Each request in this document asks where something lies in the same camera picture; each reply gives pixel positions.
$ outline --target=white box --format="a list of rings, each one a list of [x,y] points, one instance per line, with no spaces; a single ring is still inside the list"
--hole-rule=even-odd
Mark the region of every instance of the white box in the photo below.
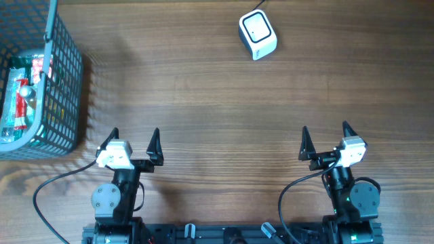
[[[256,9],[239,19],[239,38],[249,50],[253,60],[274,51],[277,37],[265,13]]]

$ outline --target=white device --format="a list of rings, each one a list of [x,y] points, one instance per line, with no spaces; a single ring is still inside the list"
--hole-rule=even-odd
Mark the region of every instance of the white device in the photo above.
[[[270,54],[277,47],[277,37],[265,13],[256,9],[239,19],[239,38],[253,60]]]
[[[340,158],[336,167],[350,167],[363,159],[366,151],[366,143],[360,136],[345,137],[340,141],[340,145],[344,149],[340,150]]]
[[[130,143],[127,140],[112,139],[96,158],[98,166],[106,165],[112,169],[134,169],[130,157],[133,153]]]

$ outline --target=gray mesh basket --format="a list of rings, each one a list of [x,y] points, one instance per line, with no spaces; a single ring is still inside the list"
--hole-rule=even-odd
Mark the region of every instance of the gray mesh basket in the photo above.
[[[35,121],[20,139],[0,144],[0,159],[56,157],[76,146],[83,63],[57,14],[57,4],[0,0],[0,114],[11,56],[38,49],[44,54]]]

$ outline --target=plastic basket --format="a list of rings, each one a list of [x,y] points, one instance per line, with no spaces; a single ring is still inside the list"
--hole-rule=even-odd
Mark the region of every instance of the plastic basket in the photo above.
[[[37,49],[44,54],[35,121],[20,139],[0,144],[0,159],[57,157],[76,147],[83,62],[57,5],[56,0],[0,1],[0,114],[11,56]]]

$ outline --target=wood grain surface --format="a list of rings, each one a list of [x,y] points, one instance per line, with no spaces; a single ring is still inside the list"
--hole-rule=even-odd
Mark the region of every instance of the wood grain surface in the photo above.
[[[239,18],[257,1],[61,5],[83,52],[80,143],[67,157],[0,163],[0,243],[59,243],[33,209],[38,185],[94,160],[118,127],[134,158],[161,130],[163,167],[142,174],[146,223],[278,223],[277,200],[309,174],[298,162],[308,125],[318,151],[347,120],[368,142],[354,176],[382,186],[386,243],[434,238],[434,12],[420,1],[269,1],[276,51],[253,62]],[[94,222],[92,167],[45,187],[41,211],[71,243]],[[321,180],[294,187],[285,219],[333,209]]]

